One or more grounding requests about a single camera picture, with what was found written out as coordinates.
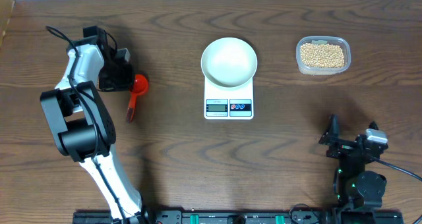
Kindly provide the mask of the red measuring scoop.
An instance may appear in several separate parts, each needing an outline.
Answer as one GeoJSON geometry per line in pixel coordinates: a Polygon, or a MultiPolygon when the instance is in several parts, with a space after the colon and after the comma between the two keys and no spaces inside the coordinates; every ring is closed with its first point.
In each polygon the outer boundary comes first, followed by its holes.
{"type": "Polygon", "coordinates": [[[137,97],[143,96],[148,91],[148,80],[144,75],[136,74],[133,87],[130,89],[131,98],[127,108],[126,122],[131,123],[135,115],[137,97]]]}

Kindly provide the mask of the cream white bowl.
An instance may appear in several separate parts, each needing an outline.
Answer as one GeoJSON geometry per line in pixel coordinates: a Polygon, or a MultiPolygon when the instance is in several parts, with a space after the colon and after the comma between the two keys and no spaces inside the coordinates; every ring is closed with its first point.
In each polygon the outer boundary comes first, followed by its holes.
{"type": "Polygon", "coordinates": [[[202,53],[201,70],[216,86],[236,88],[255,75],[258,57],[253,47],[239,38],[220,38],[210,43],[202,53]]]}

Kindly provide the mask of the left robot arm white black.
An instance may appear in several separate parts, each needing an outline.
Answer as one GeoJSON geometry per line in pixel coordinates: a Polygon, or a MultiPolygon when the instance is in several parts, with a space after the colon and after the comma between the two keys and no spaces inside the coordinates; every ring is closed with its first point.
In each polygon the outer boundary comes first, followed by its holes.
{"type": "Polygon", "coordinates": [[[129,50],[110,45],[114,38],[97,26],[84,28],[80,40],[46,29],[68,43],[62,79],[40,96],[57,149],[93,178],[109,205],[110,223],[145,223],[142,196],[117,156],[115,126],[100,96],[134,86],[129,50]]]}

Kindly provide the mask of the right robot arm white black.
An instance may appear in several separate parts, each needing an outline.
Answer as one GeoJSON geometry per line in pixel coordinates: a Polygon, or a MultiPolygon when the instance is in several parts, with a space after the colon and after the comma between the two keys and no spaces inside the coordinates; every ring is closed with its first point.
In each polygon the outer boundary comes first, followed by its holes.
{"type": "Polygon", "coordinates": [[[340,206],[345,210],[373,210],[382,206],[386,178],[365,166],[379,158],[388,149],[385,132],[372,122],[355,140],[340,138],[340,126],[336,115],[330,116],[328,128],[319,144],[327,145],[326,156],[339,162],[333,189],[340,206]]]}

